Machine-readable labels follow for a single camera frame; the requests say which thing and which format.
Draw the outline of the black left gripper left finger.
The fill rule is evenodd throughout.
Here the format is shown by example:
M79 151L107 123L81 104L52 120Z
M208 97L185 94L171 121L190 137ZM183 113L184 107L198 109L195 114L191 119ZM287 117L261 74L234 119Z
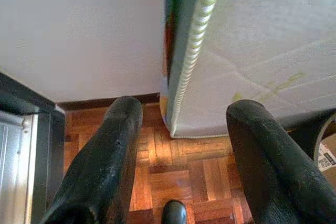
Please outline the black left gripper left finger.
M41 223L125 223L142 126L142 104L116 99L70 164Z

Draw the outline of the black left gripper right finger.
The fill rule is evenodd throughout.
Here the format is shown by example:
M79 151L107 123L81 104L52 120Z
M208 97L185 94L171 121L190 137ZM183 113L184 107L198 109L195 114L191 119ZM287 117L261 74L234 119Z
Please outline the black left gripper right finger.
M226 121L255 223L335 223L335 190L262 104L234 102Z

